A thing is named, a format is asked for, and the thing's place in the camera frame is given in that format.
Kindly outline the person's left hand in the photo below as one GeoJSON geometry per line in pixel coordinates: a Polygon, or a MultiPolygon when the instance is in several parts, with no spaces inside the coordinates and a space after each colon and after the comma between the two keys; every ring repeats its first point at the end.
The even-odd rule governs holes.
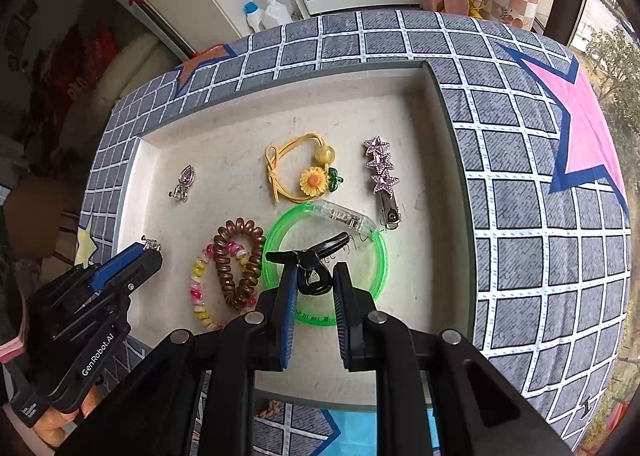
{"type": "Polygon", "coordinates": [[[38,438],[52,448],[58,448],[68,437],[64,427],[71,424],[81,414],[87,417],[102,401],[100,390],[93,386],[78,410],[72,413],[61,413],[53,407],[49,407],[40,419],[35,423],[34,430],[38,438]]]}

